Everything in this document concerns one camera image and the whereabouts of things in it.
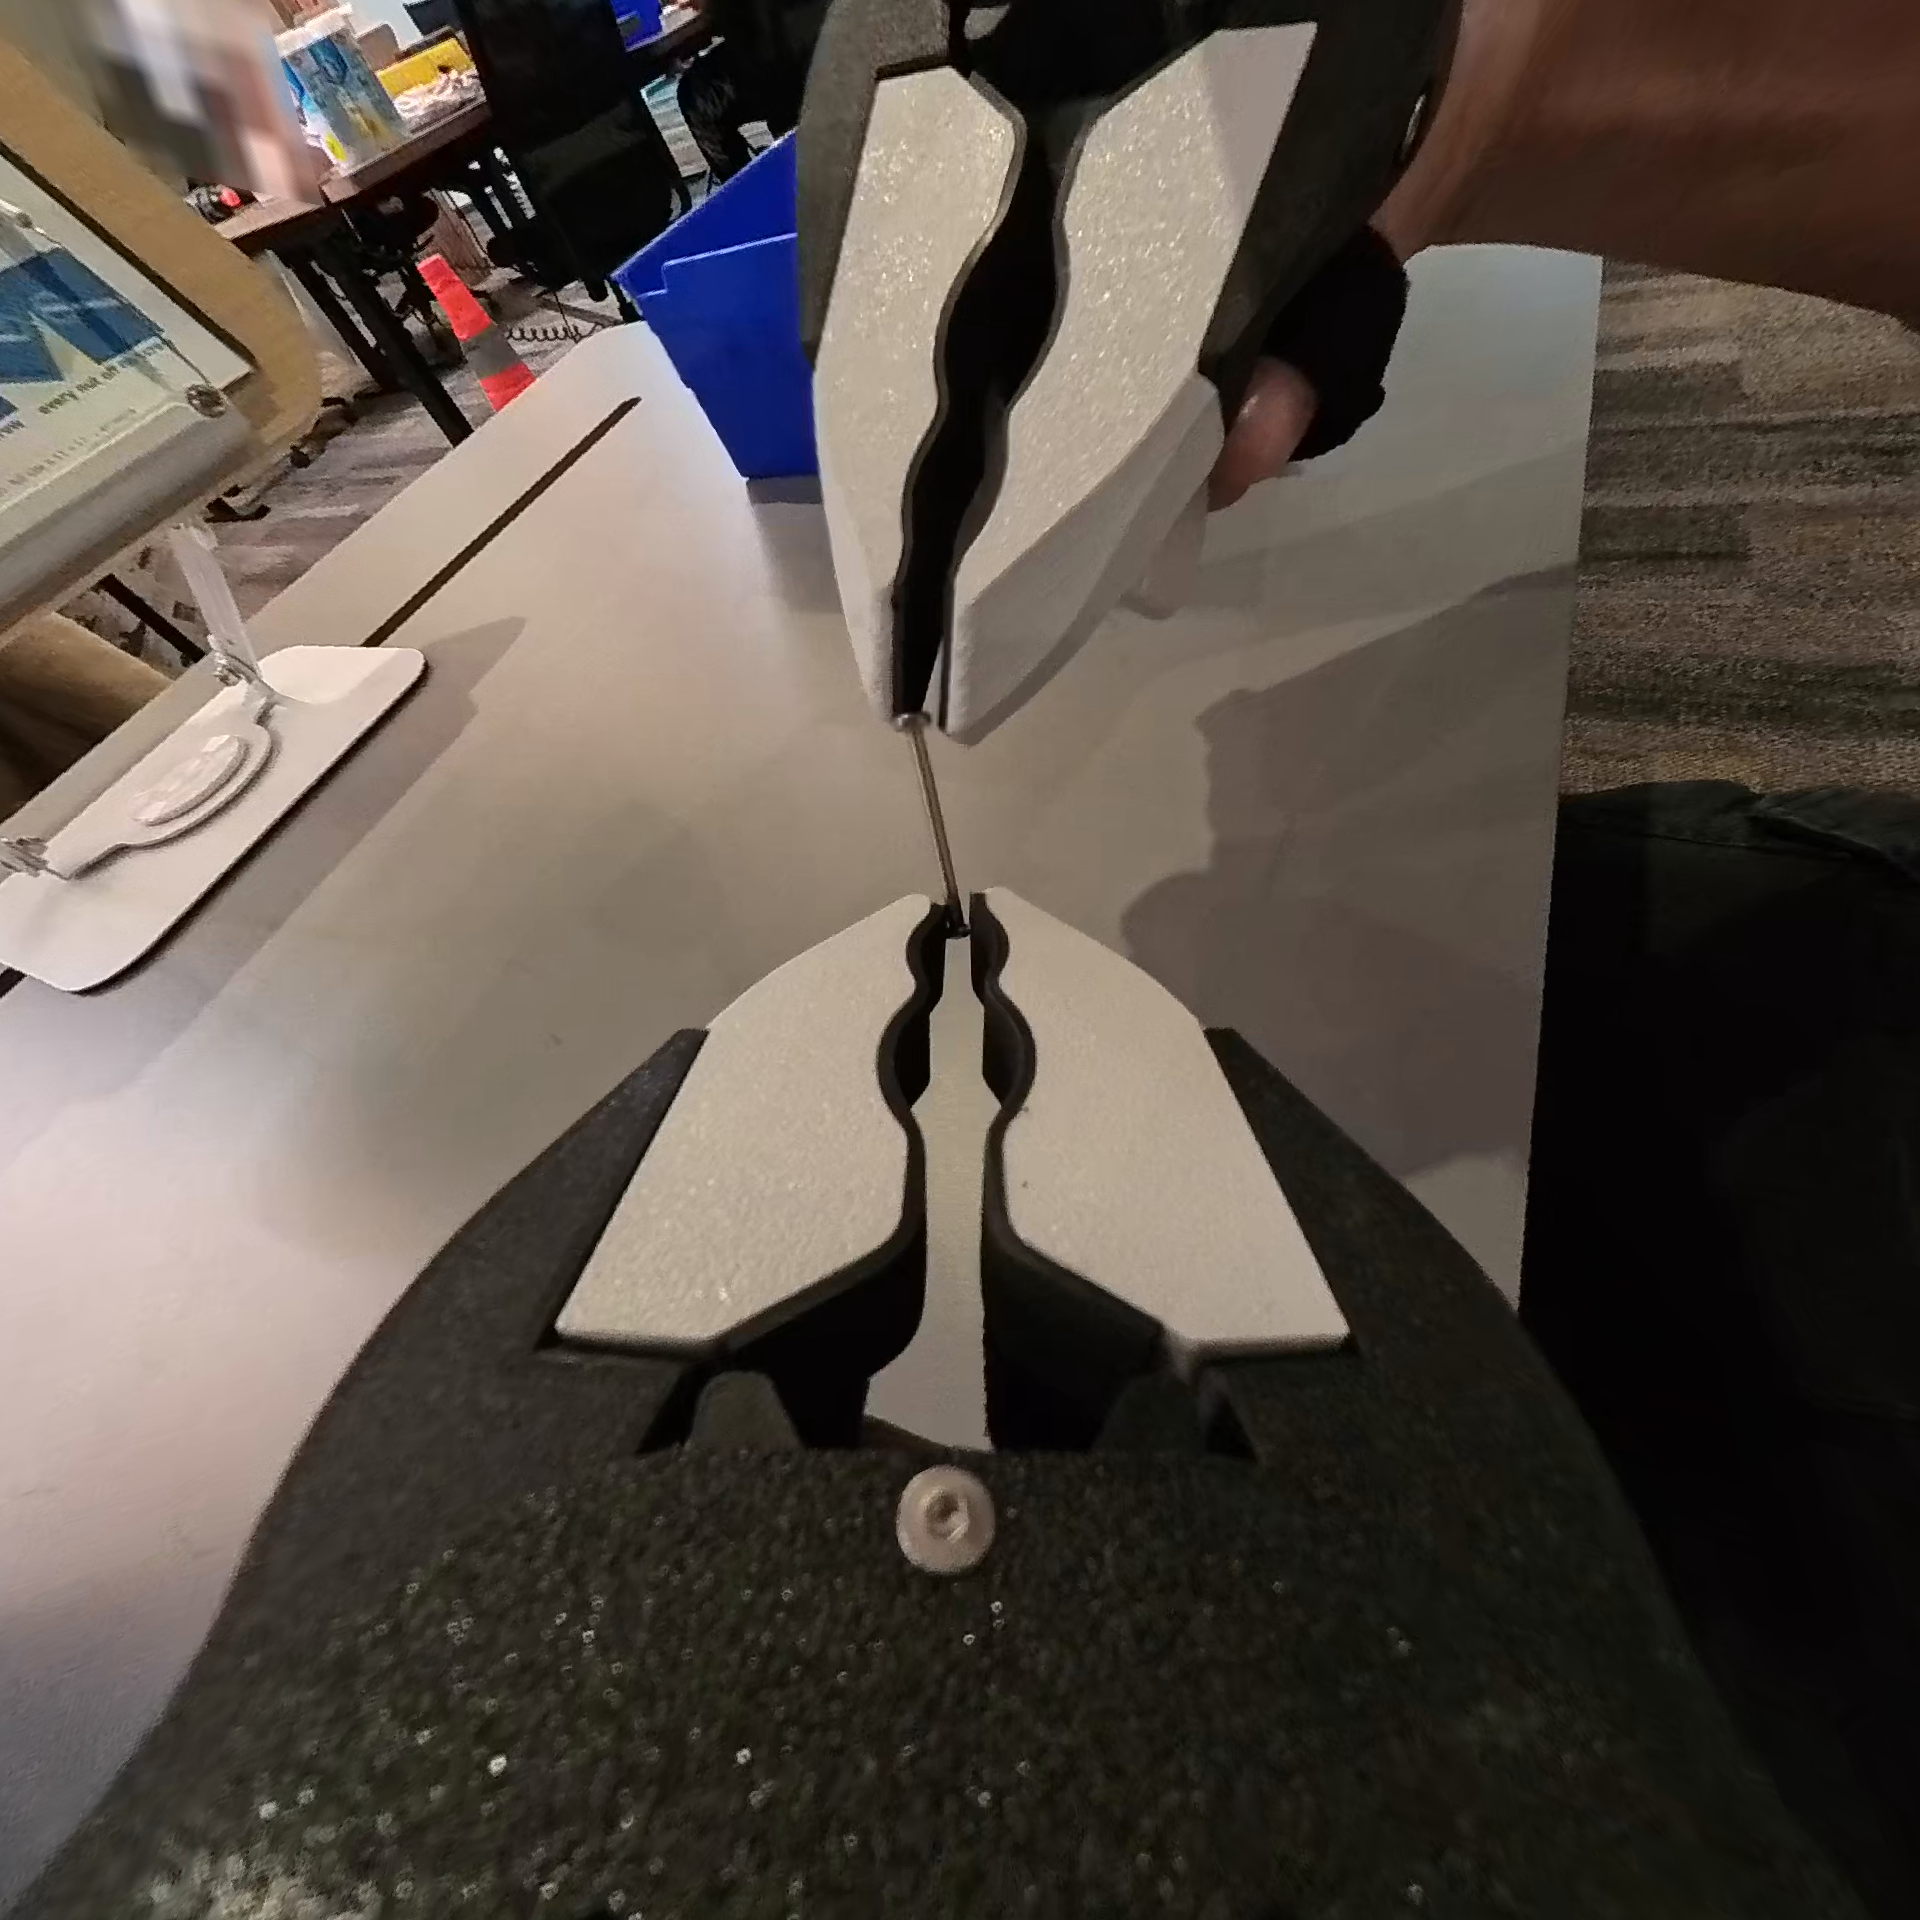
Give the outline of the white metal display stand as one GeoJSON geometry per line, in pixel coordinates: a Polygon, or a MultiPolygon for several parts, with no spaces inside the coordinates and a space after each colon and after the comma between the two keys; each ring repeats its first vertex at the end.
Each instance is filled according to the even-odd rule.
{"type": "Polygon", "coordinates": [[[415,649],[263,651],[198,514],[142,547],[172,553],[200,658],[4,819],[4,977],[58,993],[150,958],[425,674],[415,649]]]}

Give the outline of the wooden office desk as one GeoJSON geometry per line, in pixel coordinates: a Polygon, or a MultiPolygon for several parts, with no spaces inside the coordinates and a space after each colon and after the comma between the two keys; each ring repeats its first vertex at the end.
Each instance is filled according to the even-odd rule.
{"type": "Polygon", "coordinates": [[[333,169],[320,182],[316,202],[255,200],[213,227],[241,255],[279,261],[325,323],[340,331],[374,386],[381,394],[409,394],[450,447],[465,442],[473,426],[398,311],[378,296],[372,270],[354,256],[351,215],[430,191],[457,160],[471,160],[492,144],[492,109],[477,96],[413,130],[393,152],[333,169]]]}

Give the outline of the brown cloth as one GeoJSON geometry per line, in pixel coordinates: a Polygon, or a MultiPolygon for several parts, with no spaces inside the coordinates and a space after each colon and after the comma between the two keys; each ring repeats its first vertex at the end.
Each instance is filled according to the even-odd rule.
{"type": "Polygon", "coordinates": [[[1,637],[1,817],[168,689],[157,667],[62,614],[1,637]]]}

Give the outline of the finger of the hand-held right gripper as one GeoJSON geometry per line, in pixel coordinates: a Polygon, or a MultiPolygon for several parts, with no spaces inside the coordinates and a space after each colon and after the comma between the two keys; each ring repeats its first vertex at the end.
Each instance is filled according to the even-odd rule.
{"type": "Polygon", "coordinates": [[[1018,640],[978,603],[1030,545],[1016,323],[1037,293],[1026,129],[954,67],[879,81],[814,357],[831,574],[881,723],[1001,725],[1018,640]]]}
{"type": "Polygon", "coordinates": [[[950,579],[943,731],[978,744],[1114,606],[1178,603],[1224,442],[1204,339],[1316,27],[1214,32],[1100,114],[1044,223],[1050,331],[950,579]]]}

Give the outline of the orange traffic cone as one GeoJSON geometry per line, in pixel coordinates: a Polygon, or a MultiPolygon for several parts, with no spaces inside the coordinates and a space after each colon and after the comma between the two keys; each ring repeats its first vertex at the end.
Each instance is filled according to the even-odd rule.
{"type": "Polygon", "coordinates": [[[418,261],[422,287],[464,353],[486,405],[500,414],[536,385],[509,336],[493,323],[465,280],[438,255],[418,261]]]}

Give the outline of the printed instruction sheet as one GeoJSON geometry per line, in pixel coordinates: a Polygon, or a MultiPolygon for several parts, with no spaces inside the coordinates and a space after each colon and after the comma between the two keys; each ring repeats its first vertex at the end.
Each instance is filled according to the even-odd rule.
{"type": "Polygon", "coordinates": [[[1,160],[4,536],[237,432],[255,366],[24,167],[1,160]]]}

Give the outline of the blue plastic shelf bin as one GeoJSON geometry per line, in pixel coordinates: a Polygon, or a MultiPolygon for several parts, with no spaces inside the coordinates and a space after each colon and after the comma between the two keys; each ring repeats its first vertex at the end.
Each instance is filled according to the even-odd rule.
{"type": "Polygon", "coordinates": [[[734,470],[817,471],[799,341],[798,165],[784,136],[614,270],[734,470]]]}

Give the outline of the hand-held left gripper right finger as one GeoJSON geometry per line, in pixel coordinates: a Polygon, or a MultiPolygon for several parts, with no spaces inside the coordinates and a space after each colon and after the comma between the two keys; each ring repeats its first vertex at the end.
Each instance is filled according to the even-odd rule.
{"type": "Polygon", "coordinates": [[[1008,890],[972,903],[978,1283],[997,1450],[1088,1450],[1138,1381],[1337,1353],[1351,1327],[1200,1021],[1008,890]]]}

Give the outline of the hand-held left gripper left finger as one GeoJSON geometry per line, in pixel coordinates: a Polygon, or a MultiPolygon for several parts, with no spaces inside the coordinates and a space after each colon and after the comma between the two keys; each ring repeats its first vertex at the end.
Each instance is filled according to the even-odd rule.
{"type": "Polygon", "coordinates": [[[903,896],[708,1023],[556,1335],[766,1377],[802,1442],[860,1442],[926,1304],[927,1013],[943,910],[903,896]]]}

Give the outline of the person's right hand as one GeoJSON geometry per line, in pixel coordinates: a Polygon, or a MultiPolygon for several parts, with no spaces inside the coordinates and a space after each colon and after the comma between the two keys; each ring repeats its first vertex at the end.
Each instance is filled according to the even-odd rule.
{"type": "Polygon", "coordinates": [[[1409,159],[1263,336],[1207,481],[1212,511],[1351,442],[1378,414],[1416,255],[1473,237],[1521,242],[1533,215],[1520,202],[1533,186],[1548,200],[1548,234],[1567,218],[1573,187],[1552,184],[1567,163],[1545,146],[1574,127],[1577,88],[1560,56],[1585,5],[1465,2],[1454,14],[1409,159]]]}

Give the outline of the white blue package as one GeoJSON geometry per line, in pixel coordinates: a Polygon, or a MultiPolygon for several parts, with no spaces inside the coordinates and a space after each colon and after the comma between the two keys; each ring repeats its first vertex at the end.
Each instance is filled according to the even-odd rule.
{"type": "Polygon", "coordinates": [[[274,38],[302,120],[342,167],[393,153],[406,127],[358,45],[345,7],[311,17],[274,38]]]}

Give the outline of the long metal bolt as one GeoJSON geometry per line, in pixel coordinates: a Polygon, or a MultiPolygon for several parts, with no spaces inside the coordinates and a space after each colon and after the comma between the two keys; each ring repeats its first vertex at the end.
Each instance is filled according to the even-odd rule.
{"type": "Polygon", "coordinates": [[[966,893],[960,883],[953,858],[953,842],[943,815],[940,781],[927,750],[927,715],[922,712],[903,714],[896,719],[896,731],[905,741],[913,765],[913,778],[918,787],[918,801],[922,807],[922,822],[927,829],[927,842],[942,883],[942,903],[954,901],[962,903],[969,912],[966,893]]]}

